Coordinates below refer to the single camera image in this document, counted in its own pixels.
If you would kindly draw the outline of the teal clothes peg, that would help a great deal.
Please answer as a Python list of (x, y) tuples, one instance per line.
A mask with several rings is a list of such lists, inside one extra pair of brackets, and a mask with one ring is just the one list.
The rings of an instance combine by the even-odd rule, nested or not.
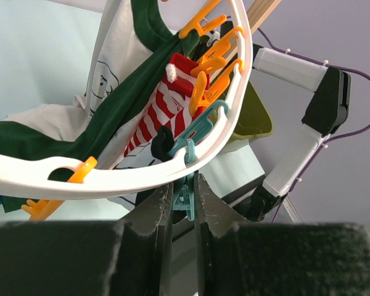
[(195, 175), (223, 148), (233, 130), (230, 106), (216, 100), (175, 139), (166, 165), (174, 169), (167, 178), (173, 181), (173, 210), (185, 211), (189, 221), (195, 219)]

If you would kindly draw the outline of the green and white garment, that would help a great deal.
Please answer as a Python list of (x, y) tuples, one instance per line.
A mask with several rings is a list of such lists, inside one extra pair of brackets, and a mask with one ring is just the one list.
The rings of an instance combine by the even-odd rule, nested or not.
[(157, 1), (108, 1), (92, 54), (86, 92), (72, 105), (44, 104), (0, 121), (0, 155), (22, 160), (94, 157), (115, 165), (175, 53), (199, 42), (178, 38)]

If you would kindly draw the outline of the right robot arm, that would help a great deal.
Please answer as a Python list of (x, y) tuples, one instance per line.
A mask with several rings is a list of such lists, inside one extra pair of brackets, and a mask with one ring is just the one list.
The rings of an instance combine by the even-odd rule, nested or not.
[(318, 65), (258, 44), (253, 45), (252, 67), (313, 93), (297, 137), (250, 196), (244, 216), (250, 221), (261, 221), (284, 200), (309, 161), (347, 120), (352, 81), (348, 73), (338, 68)]

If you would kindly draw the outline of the red white santa sock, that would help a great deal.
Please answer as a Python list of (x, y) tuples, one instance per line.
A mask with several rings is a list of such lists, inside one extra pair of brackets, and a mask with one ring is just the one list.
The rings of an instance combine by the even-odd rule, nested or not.
[(158, 90), (164, 95), (168, 110), (175, 114), (174, 110), (188, 109), (197, 78), (190, 72), (198, 66), (185, 55), (174, 53), (165, 67)]

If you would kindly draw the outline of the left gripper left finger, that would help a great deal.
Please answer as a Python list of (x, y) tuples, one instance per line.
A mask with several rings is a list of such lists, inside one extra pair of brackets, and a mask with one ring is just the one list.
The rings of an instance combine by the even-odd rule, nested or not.
[(168, 295), (173, 185), (117, 221), (0, 222), (0, 295)]

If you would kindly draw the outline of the red white striped sock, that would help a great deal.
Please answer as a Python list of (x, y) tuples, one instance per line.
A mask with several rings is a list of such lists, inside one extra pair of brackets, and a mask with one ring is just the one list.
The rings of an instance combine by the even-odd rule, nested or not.
[(161, 126), (168, 127), (173, 137), (177, 138), (193, 121), (189, 113), (190, 101), (190, 97), (175, 91), (158, 90), (128, 143), (124, 156), (139, 153), (142, 147), (156, 137)]

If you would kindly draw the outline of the white pinstriped black-toe sock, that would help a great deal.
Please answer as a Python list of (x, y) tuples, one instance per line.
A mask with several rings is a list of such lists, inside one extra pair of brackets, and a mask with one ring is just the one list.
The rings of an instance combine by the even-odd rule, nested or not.
[(174, 137), (171, 129), (167, 126), (161, 126), (152, 140), (132, 150), (114, 170), (149, 167), (171, 160), (172, 157), (168, 153), (173, 145)]

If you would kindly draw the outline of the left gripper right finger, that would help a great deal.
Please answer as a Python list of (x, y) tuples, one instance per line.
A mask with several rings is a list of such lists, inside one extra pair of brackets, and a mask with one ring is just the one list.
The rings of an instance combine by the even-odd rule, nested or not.
[(370, 295), (370, 230), (253, 223), (194, 177), (199, 295)]

